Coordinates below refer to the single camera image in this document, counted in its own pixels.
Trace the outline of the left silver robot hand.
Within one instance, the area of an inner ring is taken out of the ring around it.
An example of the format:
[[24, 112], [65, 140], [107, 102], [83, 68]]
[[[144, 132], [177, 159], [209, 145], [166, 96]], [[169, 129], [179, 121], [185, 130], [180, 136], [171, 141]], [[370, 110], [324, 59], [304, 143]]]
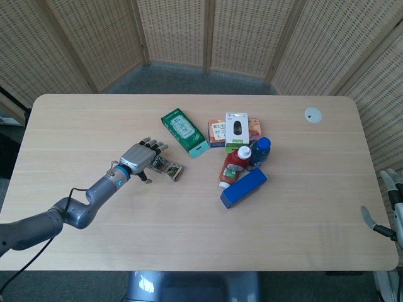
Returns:
[[145, 137], [120, 157], [119, 164], [130, 175], [138, 176], [142, 182], [149, 184], [152, 180], [146, 176], [144, 169], [165, 149], [168, 149], [167, 144]]

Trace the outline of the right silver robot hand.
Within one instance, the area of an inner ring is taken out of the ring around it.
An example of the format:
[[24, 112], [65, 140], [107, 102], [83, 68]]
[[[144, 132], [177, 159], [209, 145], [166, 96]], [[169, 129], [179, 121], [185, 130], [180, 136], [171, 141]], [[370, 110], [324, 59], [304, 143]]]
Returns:
[[393, 169], [380, 171], [380, 176], [387, 188], [387, 194], [394, 216], [395, 230], [376, 223], [368, 209], [361, 207], [361, 215], [368, 227], [389, 239], [397, 242], [402, 248], [402, 174], [398, 174]]

